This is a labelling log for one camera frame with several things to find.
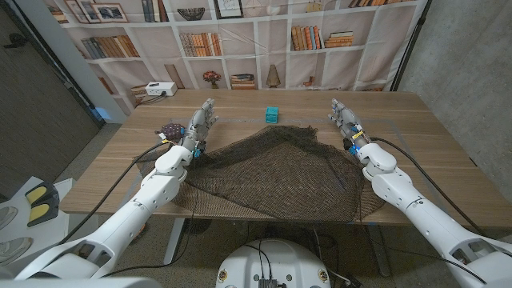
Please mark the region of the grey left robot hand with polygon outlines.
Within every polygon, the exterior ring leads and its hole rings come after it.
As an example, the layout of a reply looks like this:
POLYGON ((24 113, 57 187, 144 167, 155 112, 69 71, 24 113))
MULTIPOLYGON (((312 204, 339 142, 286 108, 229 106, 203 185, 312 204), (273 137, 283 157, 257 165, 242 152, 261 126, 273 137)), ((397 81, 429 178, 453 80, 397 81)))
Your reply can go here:
POLYGON ((206 140, 210 128, 217 120, 218 116, 214 116, 214 100, 208 98, 202 106, 194 112, 185 129, 181 146, 193 153, 197 149, 197 146, 206 140))

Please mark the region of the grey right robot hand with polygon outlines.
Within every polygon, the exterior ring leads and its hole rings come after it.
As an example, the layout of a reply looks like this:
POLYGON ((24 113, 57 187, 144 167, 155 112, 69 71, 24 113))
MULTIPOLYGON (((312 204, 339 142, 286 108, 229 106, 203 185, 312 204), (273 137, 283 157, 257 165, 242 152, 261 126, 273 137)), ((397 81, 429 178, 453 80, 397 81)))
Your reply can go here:
POLYGON ((337 99, 332 99, 332 113, 328 118, 335 123, 343 137, 343 148, 352 155, 356 155, 360 149, 370 143, 370 140, 362 128, 362 122, 354 112, 337 99))

